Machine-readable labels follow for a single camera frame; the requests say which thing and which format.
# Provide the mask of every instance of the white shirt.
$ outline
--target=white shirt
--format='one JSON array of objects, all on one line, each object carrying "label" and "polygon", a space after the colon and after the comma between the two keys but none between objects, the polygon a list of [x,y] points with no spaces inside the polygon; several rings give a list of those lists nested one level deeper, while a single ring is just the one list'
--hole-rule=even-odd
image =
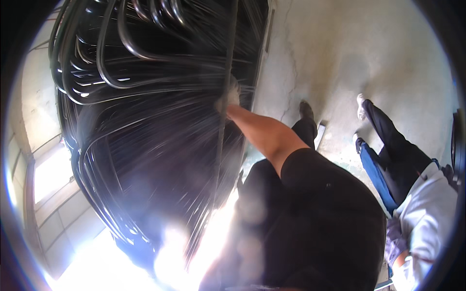
[{"label": "white shirt", "polygon": [[393,212],[410,255],[393,271],[397,291],[415,289],[426,277],[452,228],[458,194],[436,163],[430,163]]}]

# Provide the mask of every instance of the cracked floor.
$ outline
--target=cracked floor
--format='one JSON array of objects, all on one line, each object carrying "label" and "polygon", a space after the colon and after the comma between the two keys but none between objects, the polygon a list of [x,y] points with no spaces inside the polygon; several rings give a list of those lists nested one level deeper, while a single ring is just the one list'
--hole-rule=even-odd
[{"label": "cracked floor", "polygon": [[[456,88],[437,37],[412,1],[272,3],[275,13],[255,113],[291,127],[299,119],[299,102],[307,100],[316,123],[326,124],[317,151],[363,181],[379,201],[352,141],[360,129],[375,151],[382,148],[369,122],[357,119],[358,93],[380,107],[428,156],[441,165],[451,163]],[[248,146],[243,178],[262,158]]]}]

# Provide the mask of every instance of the brown shoe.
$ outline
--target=brown shoe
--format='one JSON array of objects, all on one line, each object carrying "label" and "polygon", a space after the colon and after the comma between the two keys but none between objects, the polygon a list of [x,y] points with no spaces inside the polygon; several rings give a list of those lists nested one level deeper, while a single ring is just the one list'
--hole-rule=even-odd
[{"label": "brown shoe", "polygon": [[308,117],[314,120],[314,112],[307,101],[302,100],[299,103],[299,115],[301,116],[301,119]]}]

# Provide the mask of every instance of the black shirt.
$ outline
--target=black shirt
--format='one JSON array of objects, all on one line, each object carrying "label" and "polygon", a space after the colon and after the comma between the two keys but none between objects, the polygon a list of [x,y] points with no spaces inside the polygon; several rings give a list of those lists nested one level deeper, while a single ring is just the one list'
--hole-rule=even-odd
[{"label": "black shirt", "polygon": [[374,290],[386,218],[371,191],[313,149],[256,163],[239,189],[226,246],[201,290],[265,285]]}]

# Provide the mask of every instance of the black clothing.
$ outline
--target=black clothing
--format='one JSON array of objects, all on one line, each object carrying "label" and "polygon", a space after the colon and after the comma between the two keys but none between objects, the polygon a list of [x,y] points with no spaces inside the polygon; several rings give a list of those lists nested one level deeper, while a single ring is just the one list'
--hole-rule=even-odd
[{"label": "black clothing", "polygon": [[362,104],[367,119],[384,143],[374,161],[380,166],[389,192],[396,204],[400,205],[409,193],[414,182],[432,162],[416,145],[407,141],[397,131],[390,118],[372,101]]},{"label": "black clothing", "polygon": [[267,160],[252,167],[223,255],[200,290],[374,290],[385,246],[381,207],[362,182],[314,150],[314,121],[293,130],[311,148],[286,159],[281,179]]}]

